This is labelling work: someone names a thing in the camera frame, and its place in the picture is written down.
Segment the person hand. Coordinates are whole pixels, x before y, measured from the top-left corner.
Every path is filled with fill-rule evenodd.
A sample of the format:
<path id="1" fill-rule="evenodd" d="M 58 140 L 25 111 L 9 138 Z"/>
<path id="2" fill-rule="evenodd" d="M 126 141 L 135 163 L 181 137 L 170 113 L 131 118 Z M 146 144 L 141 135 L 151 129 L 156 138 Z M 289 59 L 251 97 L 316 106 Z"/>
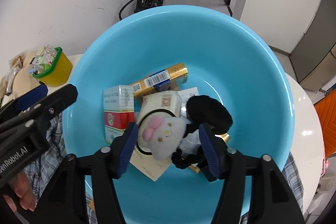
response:
<path id="1" fill-rule="evenodd" d="M 31 188 L 29 179 L 23 170 L 9 181 L 9 186 L 19 197 L 19 203 L 23 209 L 30 211 L 35 210 L 36 197 Z"/>

